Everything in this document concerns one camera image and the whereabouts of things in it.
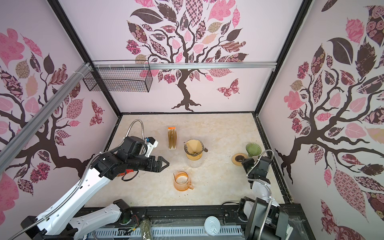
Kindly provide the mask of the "orange glass pitcher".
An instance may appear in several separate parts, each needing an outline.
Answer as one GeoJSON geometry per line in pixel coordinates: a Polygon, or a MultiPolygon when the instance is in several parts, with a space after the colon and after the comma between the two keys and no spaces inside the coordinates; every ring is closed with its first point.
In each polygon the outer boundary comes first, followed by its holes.
{"type": "Polygon", "coordinates": [[[174,188],[180,192],[193,190],[194,186],[189,175],[184,171],[174,172],[174,188]]]}

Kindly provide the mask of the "clear glass carafe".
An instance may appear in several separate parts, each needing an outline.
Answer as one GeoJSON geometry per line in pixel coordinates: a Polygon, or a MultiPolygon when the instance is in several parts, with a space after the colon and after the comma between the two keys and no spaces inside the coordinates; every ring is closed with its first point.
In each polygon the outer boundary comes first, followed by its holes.
{"type": "Polygon", "coordinates": [[[204,160],[202,159],[199,159],[199,160],[188,160],[188,165],[191,167],[191,168],[199,168],[200,166],[202,166],[204,163],[204,160]]]}

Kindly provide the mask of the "brown paper coffee filter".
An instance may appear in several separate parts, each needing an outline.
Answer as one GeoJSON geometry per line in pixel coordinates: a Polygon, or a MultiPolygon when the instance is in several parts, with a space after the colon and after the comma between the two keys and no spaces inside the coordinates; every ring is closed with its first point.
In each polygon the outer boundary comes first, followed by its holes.
{"type": "Polygon", "coordinates": [[[197,156],[203,151],[203,144],[200,140],[191,139],[185,142],[185,152],[191,156],[197,156]]]}

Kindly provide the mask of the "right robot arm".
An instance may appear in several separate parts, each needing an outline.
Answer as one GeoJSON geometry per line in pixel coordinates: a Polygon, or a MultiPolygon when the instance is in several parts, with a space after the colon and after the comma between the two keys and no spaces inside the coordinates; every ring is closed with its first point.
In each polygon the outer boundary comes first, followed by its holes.
{"type": "Polygon", "coordinates": [[[243,198],[240,215],[247,218],[246,240],[288,240],[293,232],[289,215],[275,200],[267,178],[271,159],[252,157],[242,161],[255,200],[243,198]]]}

